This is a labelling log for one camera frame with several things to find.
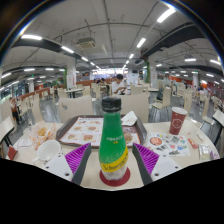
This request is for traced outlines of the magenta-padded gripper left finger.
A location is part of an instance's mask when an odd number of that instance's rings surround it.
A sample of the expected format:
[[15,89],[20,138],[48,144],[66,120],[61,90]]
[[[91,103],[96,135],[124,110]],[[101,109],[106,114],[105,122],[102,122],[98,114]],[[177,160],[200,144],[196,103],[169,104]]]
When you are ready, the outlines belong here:
[[58,153],[44,167],[45,171],[80,185],[91,154],[91,144],[84,144],[68,154]]

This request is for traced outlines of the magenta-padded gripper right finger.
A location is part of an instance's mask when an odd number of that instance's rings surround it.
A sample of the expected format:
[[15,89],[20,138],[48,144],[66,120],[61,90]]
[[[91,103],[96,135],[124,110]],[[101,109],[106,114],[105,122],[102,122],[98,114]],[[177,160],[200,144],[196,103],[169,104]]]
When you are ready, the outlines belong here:
[[137,143],[133,144],[132,153],[137,161],[144,185],[150,184],[182,169],[182,167],[169,156],[158,155]]

